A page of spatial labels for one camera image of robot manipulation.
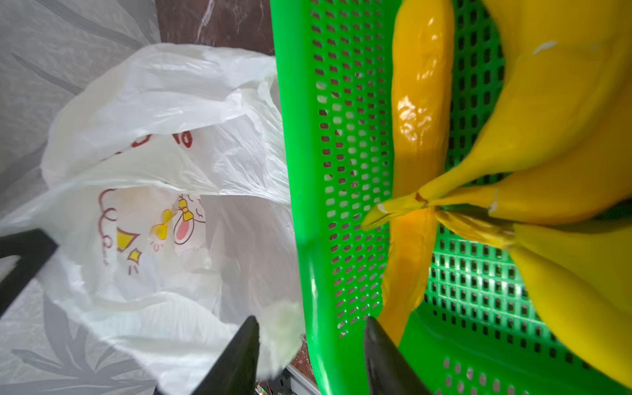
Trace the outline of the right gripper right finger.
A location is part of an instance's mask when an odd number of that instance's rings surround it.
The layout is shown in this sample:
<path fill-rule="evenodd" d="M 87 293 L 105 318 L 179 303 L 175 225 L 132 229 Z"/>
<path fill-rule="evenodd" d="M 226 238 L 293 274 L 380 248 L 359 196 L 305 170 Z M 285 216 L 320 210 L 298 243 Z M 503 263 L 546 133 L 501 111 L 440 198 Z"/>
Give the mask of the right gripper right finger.
<path fill-rule="evenodd" d="M 364 355 L 370 395 L 431 394 L 373 317 L 366 320 Z"/>

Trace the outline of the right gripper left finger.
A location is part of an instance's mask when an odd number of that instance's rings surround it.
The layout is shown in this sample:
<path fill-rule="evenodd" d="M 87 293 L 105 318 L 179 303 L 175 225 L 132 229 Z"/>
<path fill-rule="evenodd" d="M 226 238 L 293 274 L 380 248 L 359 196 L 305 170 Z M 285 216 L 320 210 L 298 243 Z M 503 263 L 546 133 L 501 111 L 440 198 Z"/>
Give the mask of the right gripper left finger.
<path fill-rule="evenodd" d="M 255 394 L 259 349 L 259 324 L 250 316 L 192 395 Z"/>

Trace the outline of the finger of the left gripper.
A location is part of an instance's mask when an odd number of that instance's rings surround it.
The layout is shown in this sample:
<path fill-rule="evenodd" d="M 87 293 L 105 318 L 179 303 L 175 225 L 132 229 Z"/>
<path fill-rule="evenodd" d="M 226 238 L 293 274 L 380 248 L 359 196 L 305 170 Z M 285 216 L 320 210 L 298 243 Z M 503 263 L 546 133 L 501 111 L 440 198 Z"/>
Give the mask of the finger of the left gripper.
<path fill-rule="evenodd" d="M 58 245 L 43 230 L 28 230 L 1 238 L 1 258 L 18 257 L 1 281 L 1 316 L 54 255 Z"/>

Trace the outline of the orange-yellow single banana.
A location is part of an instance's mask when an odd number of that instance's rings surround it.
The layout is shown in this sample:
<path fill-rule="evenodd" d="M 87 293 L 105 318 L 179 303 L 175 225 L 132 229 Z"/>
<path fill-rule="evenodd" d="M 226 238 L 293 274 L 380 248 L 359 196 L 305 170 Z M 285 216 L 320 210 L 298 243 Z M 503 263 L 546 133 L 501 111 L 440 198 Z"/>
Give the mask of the orange-yellow single banana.
<path fill-rule="evenodd" d="M 405 1 L 393 33 L 393 196 L 414 194 L 444 172 L 454 65 L 454 6 Z M 411 313 L 424 300 L 438 222 L 434 207 L 390 223 L 383 309 L 378 321 L 400 344 Z"/>

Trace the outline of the green perforated plastic basket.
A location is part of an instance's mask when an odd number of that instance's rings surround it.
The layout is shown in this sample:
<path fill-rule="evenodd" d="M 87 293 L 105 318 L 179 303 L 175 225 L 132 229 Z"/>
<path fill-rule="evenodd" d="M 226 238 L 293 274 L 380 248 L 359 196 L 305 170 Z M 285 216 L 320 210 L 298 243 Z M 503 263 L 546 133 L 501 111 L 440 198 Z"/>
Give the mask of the green perforated plastic basket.
<path fill-rule="evenodd" d="M 389 228 L 397 1 L 271 4 L 309 355 L 324 394 L 366 394 L 365 321 L 379 315 Z M 624 394 L 539 318 L 505 251 L 439 227 L 424 301 L 400 345 L 438 394 Z"/>

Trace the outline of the white printed plastic bag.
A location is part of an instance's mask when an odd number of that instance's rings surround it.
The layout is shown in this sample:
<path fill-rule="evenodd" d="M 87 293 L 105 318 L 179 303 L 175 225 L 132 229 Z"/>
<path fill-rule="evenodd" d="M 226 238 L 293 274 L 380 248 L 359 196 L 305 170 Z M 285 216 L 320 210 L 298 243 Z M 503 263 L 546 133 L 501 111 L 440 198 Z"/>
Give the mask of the white printed plastic bag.
<path fill-rule="evenodd" d="M 192 393 L 249 317 L 258 379 L 301 348 L 276 80 L 276 59 L 245 49 L 140 49 L 62 108 L 47 191 L 1 221 L 56 243 L 37 277 L 49 299 L 164 393 Z"/>

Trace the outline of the yellow banana bunch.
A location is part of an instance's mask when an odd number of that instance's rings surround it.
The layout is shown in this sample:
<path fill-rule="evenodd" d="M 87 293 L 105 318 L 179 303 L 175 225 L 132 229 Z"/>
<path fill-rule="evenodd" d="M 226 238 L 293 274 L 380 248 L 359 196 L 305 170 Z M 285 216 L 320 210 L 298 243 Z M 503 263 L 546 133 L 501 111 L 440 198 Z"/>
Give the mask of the yellow banana bunch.
<path fill-rule="evenodd" d="M 488 1 L 505 56 L 505 85 L 472 151 L 414 194 L 376 205 L 364 229 L 426 207 L 480 176 L 523 171 L 580 141 L 630 57 L 628 1 Z"/>

